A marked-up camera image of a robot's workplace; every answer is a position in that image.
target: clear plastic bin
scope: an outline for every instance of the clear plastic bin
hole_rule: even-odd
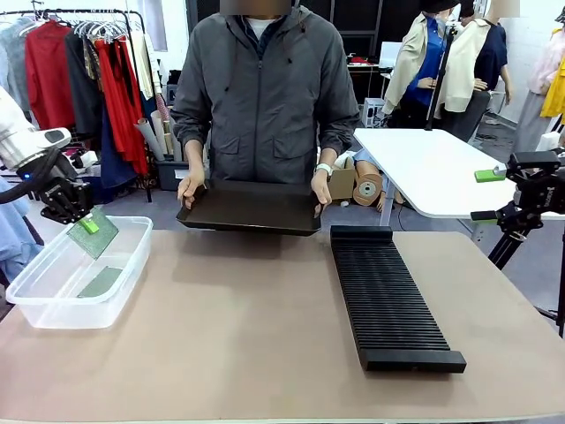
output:
[[[119,233],[98,260],[66,233],[67,226],[10,284],[9,302],[38,329],[103,329],[112,325],[139,280],[151,250],[153,222],[145,217],[109,216]],[[108,291],[79,294],[106,267],[122,269]]]

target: pink shirt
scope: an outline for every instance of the pink shirt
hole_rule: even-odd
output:
[[[551,37],[551,41],[547,44],[542,57],[536,64],[533,75],[528,81],[528,87],[533,93],[541,95],[542,87],[545,84],[551,86],[564,56],[565,31],[561,30]]]

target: wristwatch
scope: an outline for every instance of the wristwatch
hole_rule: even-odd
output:
[[[316,172],[318,172],[319,170],[324,170],[325,172],[328,173],[328,180],[331,178],[332,174],[334,173],[332,167],[325,163],[321,163],[316,167]]]

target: brown tabletop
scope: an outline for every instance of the brown tabletop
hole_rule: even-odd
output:
[[[0,324],[0,419],[480,421],[565,413],[565,343],[463,235],[395,242],[463,375],[366,374],[328,240],[154,231],[118,322]]]

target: beige cardigan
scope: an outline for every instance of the beige cardigan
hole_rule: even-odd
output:
[[[441,105],[450,112],[467,110],[475,88],[475,64],[490,28],[485,20],[476,19],[453,42],[435,117],[441,118]]]
[[[385,105],[382,111],[390,114],[402,100],[406,88],[416,78],[424,59],[426,58],[427,48],[427,24],[426,17],[419,14],[410,31],[403,39],[403,45],[396,59],[395,71],[388,84],[385,94]]]

